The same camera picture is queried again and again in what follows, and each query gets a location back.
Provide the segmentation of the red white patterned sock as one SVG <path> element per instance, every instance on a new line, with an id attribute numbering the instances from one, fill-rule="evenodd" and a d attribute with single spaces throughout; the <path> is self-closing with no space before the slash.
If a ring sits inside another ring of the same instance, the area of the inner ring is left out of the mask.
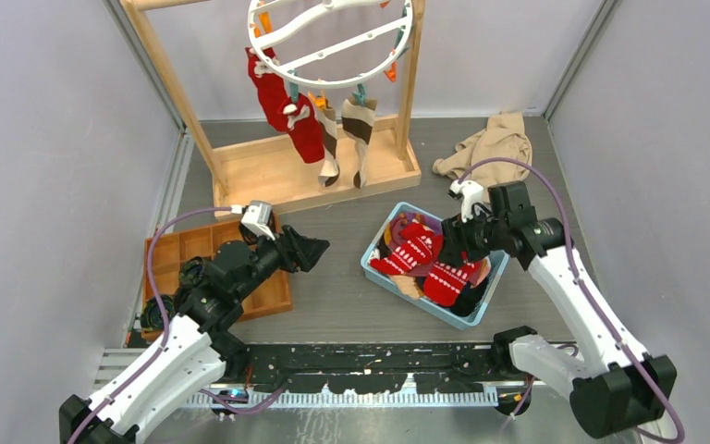
<path id="1" fill-rule="evenodd" d="M 407 275 L 421 265 L 432 264 L 440 254 L 444 237 L 425 225 L 412 221 L 400 232 L 403 239 L 385 258 L 372 258 L 371 268 L 387 276 Z"/>

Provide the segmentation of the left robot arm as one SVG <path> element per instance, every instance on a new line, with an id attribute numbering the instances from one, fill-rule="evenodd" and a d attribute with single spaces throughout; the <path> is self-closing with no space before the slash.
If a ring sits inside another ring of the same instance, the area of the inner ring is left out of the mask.
<path id="1" fill-rule="evenodd" d="M 276 272 L 309 272 L 328 240 L 285 225 L 255 246 L 222 243 L 213 258 L 195 257 L 196 272 L 183 303 L 163 334 L 123 372 L 86 399 L 70 396 L 59 408 L 63 443 L 142 443 L 193 394 L 221 379 L 239 381 L 247 368 L 245 344 L 230 327 L 242 303 Z"/>

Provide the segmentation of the beige brown striped sock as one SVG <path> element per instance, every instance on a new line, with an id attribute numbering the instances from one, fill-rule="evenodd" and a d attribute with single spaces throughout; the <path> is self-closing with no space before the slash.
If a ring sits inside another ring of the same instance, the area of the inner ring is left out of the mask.
<path id="1" fill-rule="evenodd" d="M 322 187 L 328 188 L 337 182 L 340 174 L 337 161 L 338 137 L 336 110 L 329 105 L 319 107 L 317 120 L 322 131 L 324 146 L 324 159 L 318 180 Z"/>

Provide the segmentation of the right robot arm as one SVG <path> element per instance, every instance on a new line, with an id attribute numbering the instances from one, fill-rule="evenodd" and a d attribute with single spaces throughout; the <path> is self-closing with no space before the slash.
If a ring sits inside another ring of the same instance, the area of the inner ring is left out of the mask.
<path id="1" fill-rule="evenodd" d="M 463 265 L 492 252 L 516 259 L 546 292 L 578 347 L 571 356 L 528 326 L 495 334 L 488 359 L 494 373 L 524 373 L 568 399 L 592 438 L 661 419 L 677 370 L 666 355 L 653 356 L 607 305 L 569 237 L 564 220 L 541 219 L 522 181 L 484 189 L 455 180 L 448 189 L 460 212 L 443 220 L 441 261 Z"/>

